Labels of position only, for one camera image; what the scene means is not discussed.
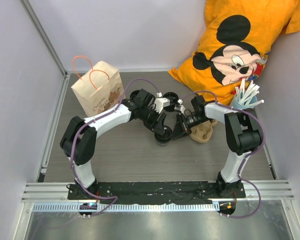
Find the translucent single black cup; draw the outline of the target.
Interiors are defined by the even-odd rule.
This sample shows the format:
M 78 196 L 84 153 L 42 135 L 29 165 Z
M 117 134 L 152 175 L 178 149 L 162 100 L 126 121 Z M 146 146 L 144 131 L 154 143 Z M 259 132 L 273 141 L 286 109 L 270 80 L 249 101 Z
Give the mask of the translucent single black cup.
M 170 142 L 170 141 L 157 141 L 157 144 L 158 144 L 159 146 L 164 147 L 164 146 L 167 146 L 167 145 L 169 144 L 169 142 Z

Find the printed paper takeout bag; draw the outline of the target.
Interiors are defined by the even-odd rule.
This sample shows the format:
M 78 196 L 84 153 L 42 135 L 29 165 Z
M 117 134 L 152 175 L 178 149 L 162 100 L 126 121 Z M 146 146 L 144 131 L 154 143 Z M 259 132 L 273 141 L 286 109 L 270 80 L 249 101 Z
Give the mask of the printed paper takeout bag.
M 86 56 L 75 56 L 72 68 L 75 70 L 75 60 L 86 59 L 90 68 L 71 86 L 76 98 L 88 117 L 101 114 L 119 103 L 125 97 L 124 87 L 119 69 L 105 61 L 92 64 Z

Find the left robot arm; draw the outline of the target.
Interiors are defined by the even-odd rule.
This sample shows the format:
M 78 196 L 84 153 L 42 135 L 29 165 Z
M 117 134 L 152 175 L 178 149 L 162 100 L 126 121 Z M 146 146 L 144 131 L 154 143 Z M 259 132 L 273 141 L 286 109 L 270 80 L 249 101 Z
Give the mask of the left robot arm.
M 98 182 L 92 171 L 91 159 L 98 137 L 136 119 L 141 120 L 156 136 L 164 137 L 168 132 L 164 127 L 164 108 L 170 103 L 160 92 L 152 95 L 141 89 L 103 113 L 85 119 L 75 116 L 70 120 L 60 141 L 60 148 L 70 160 L 79 194 L 83 198 L 90 200 L 97 197 Z

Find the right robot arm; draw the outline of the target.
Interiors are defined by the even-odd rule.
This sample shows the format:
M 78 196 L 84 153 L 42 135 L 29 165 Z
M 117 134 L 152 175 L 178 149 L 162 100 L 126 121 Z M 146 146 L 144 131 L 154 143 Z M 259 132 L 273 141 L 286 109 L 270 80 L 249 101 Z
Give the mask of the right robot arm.
M 194 112 L 186 115 L 182 100 L 174 105 L 176 123 L 171 140 L 191 133 L 191 128 L 209 120 L 217 120 L 225 126 L 229 154 L 224 167 L 218 173 L 214 192 L 223 198 L 231 197 L 239 189 L 241 174 L 249 157 L 264 143 L 264 133 L 252 108 L 241 110 L 222 105 L 216 101 L 205 101 L 199 95 L 191 100 Z

